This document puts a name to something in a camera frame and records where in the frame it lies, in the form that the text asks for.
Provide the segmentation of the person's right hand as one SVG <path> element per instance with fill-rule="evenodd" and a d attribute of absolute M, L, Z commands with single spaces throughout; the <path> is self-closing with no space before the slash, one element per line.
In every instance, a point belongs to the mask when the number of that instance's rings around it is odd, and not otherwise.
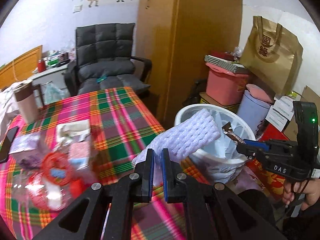
<path fill-rule="evenodd" d="M 292 184 L 288 179 L 284 181 L 284 192 L 282 201 L 289 205 L 293 202 L 295 194 L 305 194 L 305 200 L 302 204 L 301 210 L 306 210 L 308 207 L 314 205 L 320 196 L 320 179 L 305 180 L 303 182 L 295 182 Z"/>

